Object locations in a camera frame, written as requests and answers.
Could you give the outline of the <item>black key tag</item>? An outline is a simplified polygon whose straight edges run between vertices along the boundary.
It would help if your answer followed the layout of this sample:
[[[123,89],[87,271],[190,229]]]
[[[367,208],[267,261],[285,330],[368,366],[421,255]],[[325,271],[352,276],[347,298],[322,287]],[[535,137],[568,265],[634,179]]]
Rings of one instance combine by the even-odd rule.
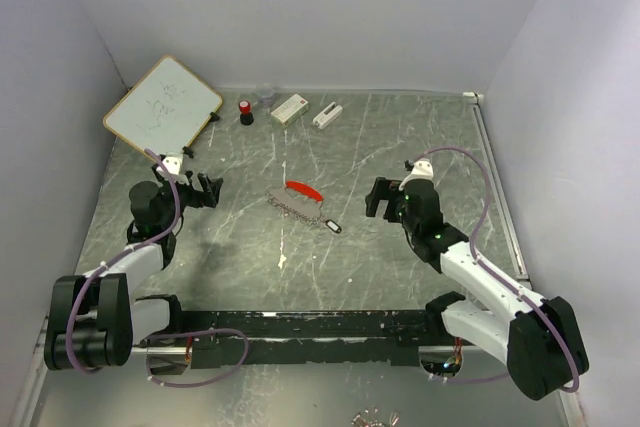
[[[332,219],[327,219],[324,221],[326,227],[335,234],[340,234],[342,232],[342,227]]]

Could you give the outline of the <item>red carabiner keyring with keys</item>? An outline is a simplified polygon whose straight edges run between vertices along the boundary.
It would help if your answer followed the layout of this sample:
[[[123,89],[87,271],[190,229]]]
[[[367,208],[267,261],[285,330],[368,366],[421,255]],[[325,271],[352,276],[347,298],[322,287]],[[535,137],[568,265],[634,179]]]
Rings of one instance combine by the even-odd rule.
[[[284,213],[311,225],[326,220],[322,213],[324,196],[305,183],[285,180],[281,186],[267,189],[267,200]]]

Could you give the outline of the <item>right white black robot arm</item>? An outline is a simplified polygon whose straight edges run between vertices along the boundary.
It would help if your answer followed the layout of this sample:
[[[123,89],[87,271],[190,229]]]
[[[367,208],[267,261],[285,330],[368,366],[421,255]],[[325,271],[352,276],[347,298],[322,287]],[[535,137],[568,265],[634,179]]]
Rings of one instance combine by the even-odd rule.
[[[402,226],[413,253],[471,295],[455,292],[431,301],[426,337],[443,345],[453,337],[481,348],[532,400],[572,384],[589,369],[575,312],[562,297],[547,299],[516,282],[471,249],[459,229],[445,221],[432,181],[378,177],[365,197],[365,214]]]

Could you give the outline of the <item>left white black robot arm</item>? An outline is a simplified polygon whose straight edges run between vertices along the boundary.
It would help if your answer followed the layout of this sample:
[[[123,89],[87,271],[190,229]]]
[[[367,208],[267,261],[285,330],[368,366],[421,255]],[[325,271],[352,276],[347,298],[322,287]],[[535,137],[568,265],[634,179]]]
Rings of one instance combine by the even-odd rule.
[[[148,335],[162,345],[181,342],[187,332],[180,302],[171,295],[133,299],[146,278],[169,266],[177,244],[173,229],[186,208],[216,208],[221,178],[197,175],[201,188],[157,175],[129,190],[132,220],[126,247],[113,260],[83,275],[63,276],[53,285],[44,361],[54,371],[95,372],[122,366],[132,346]]]

